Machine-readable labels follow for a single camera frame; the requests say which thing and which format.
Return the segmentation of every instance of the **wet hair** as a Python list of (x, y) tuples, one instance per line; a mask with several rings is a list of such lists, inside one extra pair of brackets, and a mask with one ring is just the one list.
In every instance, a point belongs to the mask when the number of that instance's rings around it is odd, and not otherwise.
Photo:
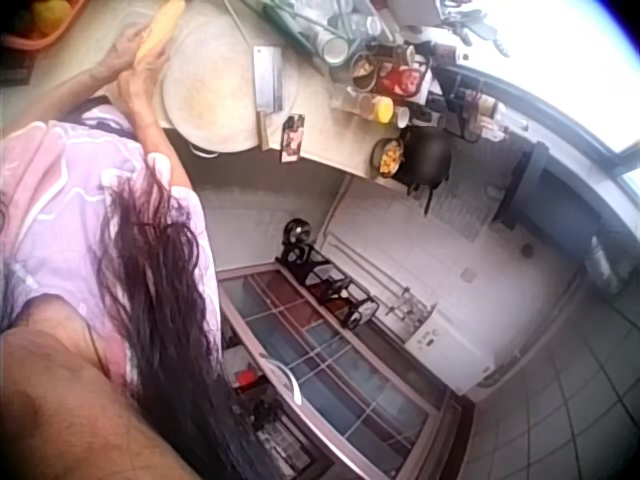
[[(109, 208), (119, 225), (112, 238), (105, 215), (95, 259), (105, 308), (132, 353), (131, 396), (200, 477), (281, 478), (224, 376), (220, 345), (208, 331), (189, 211), (147, 169), (142, 193), (134, 194), (129, 182), (114, 189)], [(0, 333), (15, 318), (10, 284), (2, 285)]]

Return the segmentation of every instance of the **orange basket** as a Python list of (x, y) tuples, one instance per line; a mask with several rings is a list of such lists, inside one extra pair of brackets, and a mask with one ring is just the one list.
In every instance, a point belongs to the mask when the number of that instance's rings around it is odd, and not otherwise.
[(34, 33), (30, 38), (19, 37), (10, 33), (2, 35), (2, 45), (15, 50), (36, 51), (48, 47), (58, 40), (60, 36), (69, 28), (71, 23), (80, 13), (80, 10), (88, 0), (69, 0), (71, 5), (71, 15), (64, 21), (58, 29), (51, 35), (44, 35), (40, 32)]

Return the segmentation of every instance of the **wooden cutting board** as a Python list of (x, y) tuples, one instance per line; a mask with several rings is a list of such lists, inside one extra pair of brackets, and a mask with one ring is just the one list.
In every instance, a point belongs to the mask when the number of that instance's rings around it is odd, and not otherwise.
[[(256, 45), (282, 43), (275, 33), (265, 31), (256, 34)], [(283, 110), (268, 116), (270, 133), (282, 128), (298, 89), (296, 59), (286, 49), (283, 64)], [(229, 17), (185, 35), (163, 83), (165, 108), (176, 129), (194, 145), (214, 152), (258, 145), (252, 65), (252, 48)]]

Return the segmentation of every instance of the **cleaver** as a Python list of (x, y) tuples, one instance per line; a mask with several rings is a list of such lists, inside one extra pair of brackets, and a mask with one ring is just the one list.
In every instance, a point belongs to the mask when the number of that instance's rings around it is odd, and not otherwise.
[(269, 149), (267, 115), (282, 110), (282, 49), (253, 47), (253, 88), (260, 148)]

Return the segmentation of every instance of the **kitchen counter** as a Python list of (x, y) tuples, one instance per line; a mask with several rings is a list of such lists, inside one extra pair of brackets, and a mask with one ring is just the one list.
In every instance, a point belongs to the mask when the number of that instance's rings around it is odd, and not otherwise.
[[(165, 1), (89, 1), (63, 38), (39, 54), (30, 85), (2, 90), (2, 123), (37, 95), (97, 63), (124, 26), (150, 18)], [(260, 43), (260, 33), (271, 27), (239, 1), (232, 0), (232, 4), (251, 42)], [(221, 0), (192, 0), (180, 21), (174, 46), (183, 35), (220, 16), (231, 19)], [(297, 64), (298, 91), (292, 112), (306, 116), (302, 156), (391, 188), (404, 188), (391, 180), (376, 179), (377, 175), (369, 167), (369, 153), (375, 142), (385, 136), (395, 136), (396, 129), (331, 110), (326, 88), (329, 80), (302, 59), (298, 58)], [(107, 87), (104, 93), (113, 99), (116, 96), (114, 85)], [(160, 94), (156, 95), (156, 108), (163, 127), (172, 128)], [(269, 146), (279, 150), (280, 137), (279, 131), (271, 132)]]

